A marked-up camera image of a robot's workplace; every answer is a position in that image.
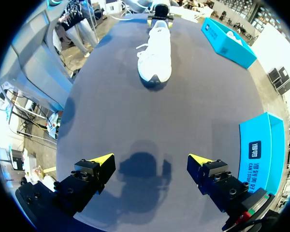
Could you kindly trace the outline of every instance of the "logo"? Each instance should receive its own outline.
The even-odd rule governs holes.
[[[255,141],[249,143],[249,159],[260,159],[261,158],[261,141]]]

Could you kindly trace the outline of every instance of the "gray table surface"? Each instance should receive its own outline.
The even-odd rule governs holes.
[[[257,89],[247,70],[214,52],[200,24],[181,18],[170,29],[171,78],[146,89],[135,48],[149,27],[146,15],[133,17],[77,76],[59,130],[58,180],[80,159],[114,153],[116,172],[76,219],[106,231],[221,231],[227,215],[198,191],[187,157],[221,159],[237,176],[239,123],[263,113]]]

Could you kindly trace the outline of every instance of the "blue box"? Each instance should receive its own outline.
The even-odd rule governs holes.
[[[264,113],[240,124],[241,159],[238,179],[249,183],[249,192],[259,188],[276,195],[284,169],[284,122]]]
[[[228,31],[232,31],[236,39],[242,41],[243,46],[228,37]],[[213,46],[215,52],[233,60],[246,69],[257,59],[247,43],[235,31],[211,18],[205,19],[202,32]]]

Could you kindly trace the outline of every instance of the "screw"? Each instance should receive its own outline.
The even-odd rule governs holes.
[[[32,203],[32,199],[31,197],[27,197],[27,204],[30,204],[30,203]]]
[[[71,176],[75,177],[76,176],[76,171],[71,171]]]
[[[41,196],[41,194],[39,192],[35,192],[34,193],[34,198],[35,199],[38,199],[40,196]]]
[[[249,183],[245,181],[245,182],[243,182],[243,186],[244,186],[245,188],[248,188]]]
[[[72,193],[73,193],[73,189],[72,189],[72,188],[68,188],[68,189],[67,189],[67,192],[68,192],[69,194],[72,194]]]
[[[88,179],[88,174],[87,173],[83,174],[82,175],[82,180],[87,181],[87,179]]]
[[[220,180],[220,175],[215,175],[215,178],[214,178],[215,181],[218,181]]]
[[[236,194],[236,190],[235,190],[235,189],[233,189],[233,188],[232,188],[232,189],[230,189],[230,191],[229,191],[229,194],[230,194],[230,195],[234,195],[234,194]]]

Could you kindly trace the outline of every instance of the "gray pants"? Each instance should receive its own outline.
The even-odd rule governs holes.
[[[90,28],[87,19],[83,19],[78,24],[66,31],[68,37],[72,40],[75,46],[77,46],[83,54],[86,54],[87,52],[89,52],[89,50],[83,45],[82,39],[80,38],[77,30],[79,31],[79,33],[82,34],[84,39],[89,42],[92,47],[95,47],[98,41],[96,39],[95,33]]]

